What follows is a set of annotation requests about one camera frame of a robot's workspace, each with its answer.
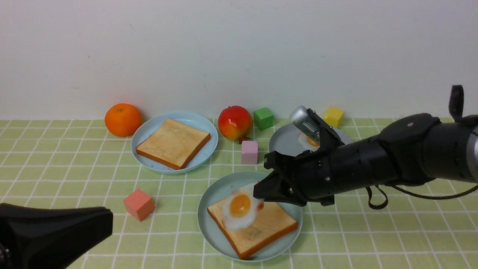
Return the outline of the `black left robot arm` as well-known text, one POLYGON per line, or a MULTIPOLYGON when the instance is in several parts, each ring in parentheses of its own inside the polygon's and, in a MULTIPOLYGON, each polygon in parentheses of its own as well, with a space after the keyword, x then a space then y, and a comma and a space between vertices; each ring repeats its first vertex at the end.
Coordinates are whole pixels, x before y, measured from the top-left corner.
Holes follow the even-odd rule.
POLYGON ((112 235, 105 207, 36 209, 0 206, 2 269, 66 269, 112 235))

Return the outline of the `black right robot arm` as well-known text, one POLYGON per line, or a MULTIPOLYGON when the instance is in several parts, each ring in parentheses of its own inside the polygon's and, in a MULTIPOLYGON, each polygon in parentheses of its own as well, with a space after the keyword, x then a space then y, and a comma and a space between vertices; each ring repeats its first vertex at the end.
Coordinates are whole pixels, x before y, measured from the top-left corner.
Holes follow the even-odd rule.
POLYGON ((292 124, 319 143, 316 151, 297 156, 277 151, 265 155, 264 167, 272 172, 254 186, 255 198, 305 206, 333 205, 334 196, 372 186, 392 187, 413 197, 447 200, 460 194, 424 196, 401 186, 422 186, 434 179, 477 183, 477 115, 463 116, 464 88, 453 85, 448 110, 452 123, 431 114, 415 114, 394 121, 378 135, 345 144, 336 131, 312 109, 299 106, 292 124))

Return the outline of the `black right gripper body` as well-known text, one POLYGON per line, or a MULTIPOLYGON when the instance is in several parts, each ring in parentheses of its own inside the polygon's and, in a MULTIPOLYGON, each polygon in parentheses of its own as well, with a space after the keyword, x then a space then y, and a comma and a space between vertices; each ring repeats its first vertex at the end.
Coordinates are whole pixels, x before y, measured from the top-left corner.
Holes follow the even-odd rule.
POLYGON ((336 194, 360 188, 371 194, 371 187, 378 184, 369 155, 362 152, 359 144, 304 151, 295 157, 298 172, 294 180, 307 202, 332 205, 336 194))

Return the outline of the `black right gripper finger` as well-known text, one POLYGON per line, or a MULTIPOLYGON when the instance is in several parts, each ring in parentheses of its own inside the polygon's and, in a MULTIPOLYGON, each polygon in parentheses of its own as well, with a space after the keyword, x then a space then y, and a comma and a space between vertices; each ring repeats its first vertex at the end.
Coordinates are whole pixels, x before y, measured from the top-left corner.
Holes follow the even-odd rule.
POLYGON ((285 155, 277 151, 269 152, 264 156, 264 168, 268 170, 268 176, 285 174, 287 176, 297 174, 298 166, 296 157, 285 155))
POLYGON ((307 199, 291 172, 273 170, 254 185, 253 196, 267 202, 289 203, 304 207, 307 199))

